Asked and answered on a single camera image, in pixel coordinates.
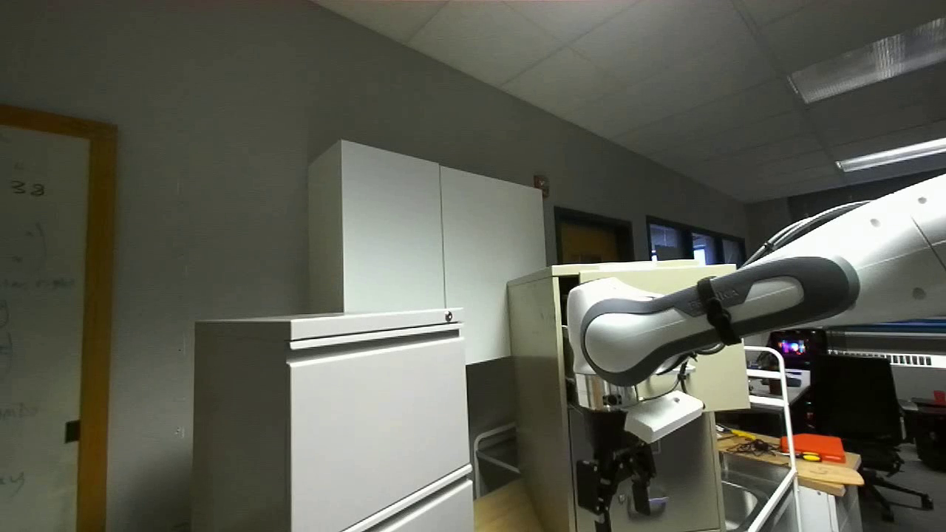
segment ceiling light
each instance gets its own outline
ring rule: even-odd
[[[935,17],[917,31],[886,37],[865,49],[847,50],[828,62],[815,62],[790,74],[793,93],[803,105],[815,105],[842,93],[884,82],[946,59],[946,17]]]
[[[936,158],[936,153],[946,153],[946,136],[932,139],[932,142],[902,146],[893,152],[874,152],[874,153],[839,161],[836,168],[862,173],[862,168],[896,165],[896,164],[907,164],[907,161],[924,161],[924,158]]]

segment white machine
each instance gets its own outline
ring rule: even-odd
[[[651,295],[614,279],[581,283],[567,295],[567,341],[573,377],[581,388],[604,380],[633,388],[643,380],[707,356],[711,347],[738,343],[756,331],[787,325],[862,325],[884,320],[935,317],[946,312],[946,176],[907,187],[870,204],[836,207],[790,226],[772,238],[741,270],[704,279],[692,289]],[[639,480],[641,515],[663,513],[646,498],[646,443],[701,415],[679,394],[654,405],[618,405],[624,433],[641,464],[618,467]],[[596,480],[586,505],[608,530],[608,486]]]

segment office chair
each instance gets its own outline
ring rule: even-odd
[[[893,369],[884,357],[819,356],[809,362],[809,424],[822,434],[842,437],[847,453],[859,456],[862,502],[874,505],[880,520],[893,520],[893,505],[932,513],[927,495],[893,486],[902,470],[902,412],[893,388]]]

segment whiteboard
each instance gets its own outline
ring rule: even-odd
[[[102,356],[91,125],[0,108],[0,515],[2,532],[101,530]]]

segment tall white cabinet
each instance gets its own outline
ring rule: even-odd
[[[314,312],[460,307],[468,363],[505,357],[505,283],[547,263],[533,187],[357,142],[309,165]]]

